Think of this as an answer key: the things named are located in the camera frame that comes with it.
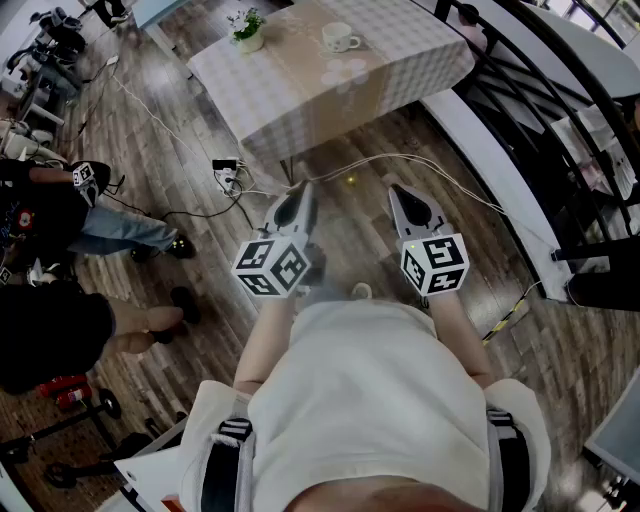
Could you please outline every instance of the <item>wooden floor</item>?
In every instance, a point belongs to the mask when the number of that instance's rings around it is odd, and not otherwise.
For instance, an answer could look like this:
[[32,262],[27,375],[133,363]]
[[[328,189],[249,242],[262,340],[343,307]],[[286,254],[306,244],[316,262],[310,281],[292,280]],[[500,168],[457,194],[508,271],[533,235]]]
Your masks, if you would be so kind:
[[[242,6],[249,3],[264,14],[282,7],[266,0],[245,1]],[[236,0],[194,0],[163,23],[163,28],[177,42],[178,53],[186,62],[226,33],[224,18],[240,6]],[[92,76],[109,57],[119,54],[118,79],[201,158],[195,159],[119,90],[109,79],[113,68],[105,69],[95,83],[86,86],[79,104],[66,112],[67,126],[61,137],[70,140],[104,92],[86,130],[77,140],[60,142],[60,152],[71,160],[106,162],[117,177],[126,175],[118,197],[154,215],[169,210],[211,213],[224,209],[229,200],[216,190],[206,161],[237,154],[237,149],[203,87],[195,78],[181,78],[132,23],[103,34],[104,26],[95,14],[83,21],[87,39],[98,38],[81,62],[84,76]],[[318,176],[383,152],[431,158],[461,184],[481,193],[437,131],[423,118],[411,120],[402,110],[300,155],[296,176]],[[532,284],[499,215],[436,174],[404,161],[378,160],[353,176],[354,184],[336,180],[318,188],[321,207],[314,238],[329,255],[329,275],[338,283],[348,287],[367,281],[377,297],[415,301],[397,265],[387,206],[385,183],[395,176],[435,197],[464,235],[472,265],[461,295],[481,334]],[[269,203],[269,198],[258,194],[247,194],[241,200],[254,225]],[[118,440],[132,431],[144,432],[144,420],[149,417],[162,428],[170,426],[178,411],[189,411],[203,379],[231,382],[257,315],[257,304],[229,272],[239,244],[251,236],[242,212],[233,208],[210,220],[184,215],[168,220],[194,242],[195,259],[177,261],[160,255],[137,265],[121,254],[85,257],[76,264],[87,292],[148,307],[169,304],[171,288],[182,285],[194,292],[203,313],[201,324],[189,327],[173,344],[155,346],[141,356],[104,359],[95,367],[91,374],[94,386],[111,389],[123,406],[121,421],[107,421]],[[637,314],[545,301],[535,290],[509,326],[491,341],[488,350],[498,375],[520,379],[533,388],[546,415],[553,466],[540,510],[580,510],[577,503],[584,493],[598,487],[602,476],[580,459],[580,449],[638,366],[639,349]],[[53,404],[35,394],[22,399],[2,396],[0,408],[3,440],[61,417]],[[46,463],[60,460],[82,465],[106,452],[93,428],[88,423],[39,442],[30,462],[18,466],[45,510],[93,510],[117,489],[116,478],[91,478],[76,489],[60,491],[41,477]]]

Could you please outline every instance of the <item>black shorts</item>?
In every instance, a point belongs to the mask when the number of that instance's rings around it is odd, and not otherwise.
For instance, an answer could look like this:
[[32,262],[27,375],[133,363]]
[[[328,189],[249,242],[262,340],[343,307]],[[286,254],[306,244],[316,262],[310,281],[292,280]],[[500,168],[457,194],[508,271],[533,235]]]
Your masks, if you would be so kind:
[[0,386],[9,393],[89,371],[115,327],[102,295],[65,281],[0,288],[0,320]]

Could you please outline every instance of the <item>white cube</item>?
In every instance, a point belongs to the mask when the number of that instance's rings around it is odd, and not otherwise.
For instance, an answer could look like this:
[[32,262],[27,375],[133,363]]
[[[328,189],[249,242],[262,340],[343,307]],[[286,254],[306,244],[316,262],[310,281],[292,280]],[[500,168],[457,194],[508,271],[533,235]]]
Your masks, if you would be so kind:
[[309,270],[304,250],[288,236],[245,242],[232,272],[255,297],[288,297]]
[[420,295],[457,290],[469,270],[462,235],[411,240],[402,246],[402,271]]

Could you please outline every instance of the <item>checkered tablecloth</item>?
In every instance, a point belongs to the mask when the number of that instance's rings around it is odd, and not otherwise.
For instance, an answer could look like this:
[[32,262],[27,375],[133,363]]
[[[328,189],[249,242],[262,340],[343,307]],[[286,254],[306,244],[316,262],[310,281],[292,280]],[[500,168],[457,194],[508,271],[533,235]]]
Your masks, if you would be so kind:
[[[362,38],[334,54],[322,27]],[[267,17],[265,45],[241,54],[228,38],[189,67],[241,146],[277,162],[391,110],[448,89],[473,68],[464,39],[409,0],[307,0]]]

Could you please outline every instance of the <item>potted plant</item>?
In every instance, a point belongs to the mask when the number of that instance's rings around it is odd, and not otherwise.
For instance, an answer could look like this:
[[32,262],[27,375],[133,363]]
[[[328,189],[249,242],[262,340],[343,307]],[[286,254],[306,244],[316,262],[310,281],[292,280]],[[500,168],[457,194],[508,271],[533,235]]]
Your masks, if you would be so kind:
[[242,53],[251,53],[262,48],[264,39],[260,32],[260,27],[267,20],[258,14],[258,10],[252,7],[248,11],[238,11],[237,16],[227,16],[231,22],[231,42],[235,44]]

